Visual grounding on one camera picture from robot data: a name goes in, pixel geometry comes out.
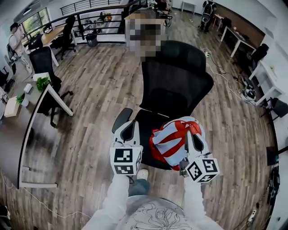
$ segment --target white sleeve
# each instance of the white sleeve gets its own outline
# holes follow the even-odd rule
[[[223,230],[215,221],[206,216],[203,205],[201,184],[191,182],[191,178],[184,179],[185,197],[184,214],[201,230]]]
[[[126,215],[129,178],[115,175],[109,186],[103,208],[97,210],[83,230],[113,230]]]
[[[16,45],[17,45],[17,38],[15,35],[12,35],[10,38],[9,38],[9,44],[11,46],[12,49],[16,49]]]

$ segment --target window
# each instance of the window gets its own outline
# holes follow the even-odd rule
[[[25,29],[26,34],[31,33],[33,30],[35,30],[38,27],[41,27],[42,25],[45,25],[46,23],[50,22],[49,15],[47,12],[47,8],[44,8],[43,10],[40,10],[36,14],[29,17],[27,20],[23,22],[23,27]],[[34,31],[30,35],[33,37],[34,35],[38,34],[40,31]]]

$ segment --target black cap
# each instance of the black cap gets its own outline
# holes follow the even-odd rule
[[[19,25],[18,25],[18,23],[17,22],[14,22],[11,26],[10,26],[10,31],[12,31],[12,29],[13,28],[18,28],[19,27]]]

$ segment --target white pants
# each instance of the white pants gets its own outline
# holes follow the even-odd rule
[[[26,54],[25,52],[22,53],[21,57],[20,57],[20,60],[22,62],[22,64],[25,66],[27,72],[29,74],[31,74],[33,72],[32,70],[32,65],[30,63],[30,60],[29,60],[29,56],[28,54]]]

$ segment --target plant pot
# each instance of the plant pot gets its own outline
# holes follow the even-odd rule
[[[24,107],[27,107],[28,104],[29,104],[29,101],[26,98],[24,98],[21,105],[23,105]]]

